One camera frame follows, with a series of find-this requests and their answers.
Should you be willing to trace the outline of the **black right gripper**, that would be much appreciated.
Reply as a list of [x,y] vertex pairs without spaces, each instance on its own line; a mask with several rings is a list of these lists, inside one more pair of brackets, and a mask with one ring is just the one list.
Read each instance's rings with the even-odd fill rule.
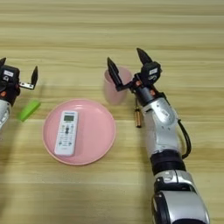
[[[151,57],[143,49],[137,48],[136,50],[143,65],[152,62]],[[123,91],[129,89],[130,92],[136,96],[136,99],[141,106],[144,107],[158,98],[166,98],[165,94],[163,92],[159,92],[153,84],[144,84],[140,77],[140,73],[136,73],[131,81],[127,84],[123,84],[116,64],[111,58],[107,58],[107,63],[109,76],[114,82],[116,90]]]

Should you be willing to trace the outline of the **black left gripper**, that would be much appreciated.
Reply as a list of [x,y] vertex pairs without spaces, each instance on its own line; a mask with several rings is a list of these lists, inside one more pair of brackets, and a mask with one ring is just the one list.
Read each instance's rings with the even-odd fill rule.
[[[4,65],[5,61],[6,58],[0,59],[0,67]],[[6,81],[0,81],[0,100],[6,101],[13,106],[16,98],[20,95],[20,88],[33,90],[33,86],[36,86],[37,84],[38,77],[38,66],[35,66],[31,76],[31,84],[24,82],[13,84]]]

